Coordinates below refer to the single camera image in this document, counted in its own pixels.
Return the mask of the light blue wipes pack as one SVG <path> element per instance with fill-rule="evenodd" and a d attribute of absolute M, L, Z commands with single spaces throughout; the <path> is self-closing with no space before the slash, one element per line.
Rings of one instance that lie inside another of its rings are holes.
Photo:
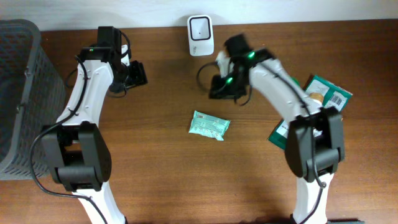
<path fill-rule="evenodd" d="M 189 133 L 199 134 L 217 141 L 224 141 L 223 136 L 228 130 L 230 120 L 217 118 L 199 111 L 194 111 Z"/>

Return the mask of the cream lotion tube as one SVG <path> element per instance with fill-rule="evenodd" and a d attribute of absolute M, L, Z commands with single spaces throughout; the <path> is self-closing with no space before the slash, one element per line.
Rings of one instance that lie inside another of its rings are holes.
<path fill-rule="evenodd" d="M 323 100 L 324 100 L 324 96 L 322 94 L 316 93 L 316 92 L 309 94 L 309 97 L 319 104 L 322 104 Z"/>

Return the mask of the green 3M gloves package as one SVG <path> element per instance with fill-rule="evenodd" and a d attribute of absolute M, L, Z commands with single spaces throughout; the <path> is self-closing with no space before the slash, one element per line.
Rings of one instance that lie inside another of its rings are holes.
<path fill-rule="evenodd" d="M 308 79 L 304 90 L 307 94 L 321 94 L 323 96 L 322 105 L 325 108 L 335 107 L 339 112 L 345 108 L 348 100 L 353 96 L 351 92 L 322 77 L 319 77 L 318 75 L 312 75 Z M 287 141 L 288 130 L 289 123 L 281 120 L 271 135 L 268 137 L 268 141 L 284 150 Z"/>

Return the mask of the green lid jar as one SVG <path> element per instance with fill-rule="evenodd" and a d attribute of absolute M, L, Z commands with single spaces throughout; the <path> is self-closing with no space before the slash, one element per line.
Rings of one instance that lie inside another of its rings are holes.
<path fill-rule="evenodd" d="M 297 86 L 300 86 L 300 83 L 299 83 L 299 81 L 298 81 L 296 78 L 291 77 L 291 79 L 294 81 L 294 83 L 295 83 Z"/>

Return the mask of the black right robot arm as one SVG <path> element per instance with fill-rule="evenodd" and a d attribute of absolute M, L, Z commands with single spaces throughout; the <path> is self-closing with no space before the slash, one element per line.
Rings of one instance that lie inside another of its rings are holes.
<path fill-rule="evenodd" d="M 284 154 L 297 180 L 292 223 L 328 223 L 328 190 L 345 158 L 343 118 L 299 87 L 280 60 L 267 49 L 254 50 L 238 34 L 224 42 L 216 59 L 219 75 L 213 77 L 209 97 L 237 101 L 246 87 L 266 98 L 289 124 Z"/>

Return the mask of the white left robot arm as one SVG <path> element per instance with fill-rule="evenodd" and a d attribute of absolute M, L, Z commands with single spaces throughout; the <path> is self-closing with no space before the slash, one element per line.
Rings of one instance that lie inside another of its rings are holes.
<path fill-rule="evenodd" d="M 60 196 L 78 199 L 92 223 L 127 223 L 111 191 L 111 153 L 98 127 L 108 93 L 122 98 L 148 82 L 143 64 L 131 59 L 130 43 L 122 43 L 127 39 L 113 26 L 98 27 L 97 42 L 76 56 L 76 82 L 64 111 L 35 139 L 53 181 L 66 190 Z"/>

